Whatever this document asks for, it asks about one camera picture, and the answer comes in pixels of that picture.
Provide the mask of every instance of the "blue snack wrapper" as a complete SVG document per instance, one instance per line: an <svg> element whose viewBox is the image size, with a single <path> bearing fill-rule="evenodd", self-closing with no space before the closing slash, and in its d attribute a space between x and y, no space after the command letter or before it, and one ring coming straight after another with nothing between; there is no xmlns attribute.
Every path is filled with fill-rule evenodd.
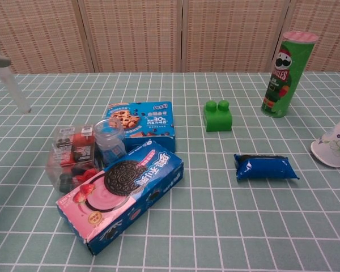
<svg viewBox="0 0 340 272"><path fill-rule="evenodd" d="M300 179L287 157L234 154L237 179Z"/></svg>

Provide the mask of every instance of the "wicker panel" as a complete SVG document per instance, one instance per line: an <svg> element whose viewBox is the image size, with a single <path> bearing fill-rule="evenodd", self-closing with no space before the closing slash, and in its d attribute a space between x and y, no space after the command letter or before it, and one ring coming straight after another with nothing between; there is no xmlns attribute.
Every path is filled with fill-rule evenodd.
<svg viewBox="0 0 340 272"><path fill-rule="evenodd" d="M309 71L340 71L340 0L297 0L289 29L320 35Z"/></svg>
<svg viewBox="0 0 340 272"><path fill-rule="evenodd" d="M185 1L189 1L185 71L266 70L288 1Z"/></svg>
<svg viewBox="0 0 340 272"><path fill-rule="evenodd" d="M71 0L0 0L0 46L16 73L93 70Z"/></svg>
<svg viewBox="0 0 340 272"><path fill-rule="evenodd" d="M181 0L84 0L83 6L100 71L178 71Z"/></svg>

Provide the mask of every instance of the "green pringles can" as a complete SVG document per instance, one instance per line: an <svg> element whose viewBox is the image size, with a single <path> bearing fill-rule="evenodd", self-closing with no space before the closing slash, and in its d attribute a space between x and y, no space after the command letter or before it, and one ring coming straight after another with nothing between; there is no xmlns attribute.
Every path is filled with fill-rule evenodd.
<svg viewBox="0 0 340 272"><path fill-rule="evenodd" d="M289 31L283 34L261 108L264 114L272 117L286 115L317 40L318 36L310 32Z"/></svg>

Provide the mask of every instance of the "chocolate chip cookie image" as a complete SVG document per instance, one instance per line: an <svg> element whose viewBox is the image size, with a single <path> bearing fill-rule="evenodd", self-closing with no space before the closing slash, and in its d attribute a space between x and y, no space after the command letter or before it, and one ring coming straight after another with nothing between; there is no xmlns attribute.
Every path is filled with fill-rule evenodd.
<svg viewBox="0 0 340 272"><path fill-rule="evenodd" d="M106 172L104 184L107 190L116 196L127 197L132 192L141 190L135 180L147 170L146 166L139 165L135 160L124 160L111 167Z"/></svg>
<svg viewBox="0 0 340 272"><path fill-rule="evenodd" d="M111 114L111 117L119 119L125 130L133 129L140 121L140 117L132 115L129 110L119 110Z"/></svg>

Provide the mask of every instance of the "plastic box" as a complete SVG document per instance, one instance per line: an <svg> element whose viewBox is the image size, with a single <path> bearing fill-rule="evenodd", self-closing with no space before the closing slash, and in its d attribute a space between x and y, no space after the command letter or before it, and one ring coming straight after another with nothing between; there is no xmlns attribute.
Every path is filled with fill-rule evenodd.
<svg viewBox="0 0 340 272"><path fill-rule="evenodd" d="M68 193L102 169L93 125L58 127L46 164L54 188Z"/></svg>

